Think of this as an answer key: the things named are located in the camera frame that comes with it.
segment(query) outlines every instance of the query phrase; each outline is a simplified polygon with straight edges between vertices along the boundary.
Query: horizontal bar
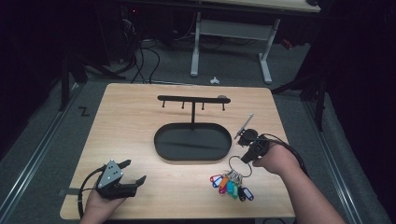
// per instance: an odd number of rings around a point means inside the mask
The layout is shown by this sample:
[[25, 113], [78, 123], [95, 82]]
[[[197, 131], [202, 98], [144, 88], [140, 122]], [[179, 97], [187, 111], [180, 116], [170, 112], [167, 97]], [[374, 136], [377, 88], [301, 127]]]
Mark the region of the horizontal bar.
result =
[[231, 100], [227, 97], [205, 98], [205, 97], [191, 97], [191, 96], [159, 95], [157, 98], [160, 101], [193, 102], [193, 103], [206, 103], [206, 104], [228, 104], [231, 102]]

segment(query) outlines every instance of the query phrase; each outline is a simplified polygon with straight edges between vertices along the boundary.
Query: hand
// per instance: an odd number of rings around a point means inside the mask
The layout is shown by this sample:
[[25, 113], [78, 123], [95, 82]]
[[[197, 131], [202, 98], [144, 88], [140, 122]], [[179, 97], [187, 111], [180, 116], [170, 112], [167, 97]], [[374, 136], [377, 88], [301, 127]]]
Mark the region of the hand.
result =
[[255, 167], [264, 167], [268, 172], [282, 175], [284, 172], [293, 169], [300, 169], [300, 165], [294, 155], [285, 147], [270, 143], [270, 149], [260, 159], [253, 163]]
[[93, 189], [86, 204], [84, 216], [81, 219], [81, 224], [99, 224], [104, 223], [110, 218], [114, 210], [116, 210], [126, 198], [120, 199], [104, 199], [99, 193]]

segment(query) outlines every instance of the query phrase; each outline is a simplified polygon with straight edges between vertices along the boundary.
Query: small white object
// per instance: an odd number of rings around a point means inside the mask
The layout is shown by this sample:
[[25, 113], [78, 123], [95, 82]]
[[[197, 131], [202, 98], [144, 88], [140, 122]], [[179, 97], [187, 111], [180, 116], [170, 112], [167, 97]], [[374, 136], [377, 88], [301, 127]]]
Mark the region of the small white object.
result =
[[210, 83], [212, 84], [220, 84], [220, 81], [216, 77], [213, 77], [213, 79], [210, 80]]

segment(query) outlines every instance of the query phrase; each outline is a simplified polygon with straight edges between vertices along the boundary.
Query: wooden tabletop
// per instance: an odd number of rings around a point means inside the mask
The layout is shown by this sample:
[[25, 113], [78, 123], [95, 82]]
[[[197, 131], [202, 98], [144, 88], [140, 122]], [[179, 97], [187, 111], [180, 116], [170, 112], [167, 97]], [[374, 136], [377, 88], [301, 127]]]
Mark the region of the wooden tabletop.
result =
[[203, 0], [202, 2], [232, 4], [246, 7], [264, 7], [299, 12], [320, 12], [320, 7], [312, 7], [305, 0]]
[[[154, 134], [164, 124], [191, 121], [191, 104], [158, 101], [158, 95], [218, 97], [225, 95], [231, 102], [225, 105], [197, 105], [195, 122], [222, 125], [232, 137], [248, 119], [247, 128], [259, 133], [271, 133], [287, 141], [271, 92], [265, 88], [168, 86], [110, 84], [96, 114], [91, 132], [82, 151], [70, 188], [79, 189], [85, 177], [109, 160], [132, 160], [123, 169], [121, 184], [134, 183], [143, 175], [144, 185], [135, 197], [128, 198], [113, 214], [114, 219], [157, 218], [239, 218], [294, 217], [286, 188], [277, 175], [263, 168], [252, 167], [251, 177], [243, 186], [254, 195], [253, 201], [240, 202], [220, 195], [209, 177], [230, 170], [229, 158], [243, 156], [247, 147], [233, 140], [229, 154], [220, 161], [166, 161], [154, 146]], [[248, 173], [248, 166], [232, 160], [233, 168]], [[98, 175], [86, 185], [91, 188]], [[85, 204], [89, 191], [83, 195]], [[61, 210], [64, 219], [79, 219], [77, 196], [67, 195]]]

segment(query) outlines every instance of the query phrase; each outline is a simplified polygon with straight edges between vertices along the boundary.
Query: black key holder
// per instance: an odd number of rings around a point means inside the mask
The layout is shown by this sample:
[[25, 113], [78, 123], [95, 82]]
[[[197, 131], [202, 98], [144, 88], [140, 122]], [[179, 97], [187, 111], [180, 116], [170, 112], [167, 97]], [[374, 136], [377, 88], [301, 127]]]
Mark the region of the black key holder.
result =
[[163, 125], [154, 136], [157, 153], [169, 161], [217, 161], [224, 158], [230, 151], [232, 138], [230, 133], [217, 123], [195, 122], [196, 104], [202, 104], [205, 110], [207, 104], [229, 104], [226, 96], [217, 98], [167, 96], [159, 95], [159, 101], [191, 103], [190, 123], [169, 123]]

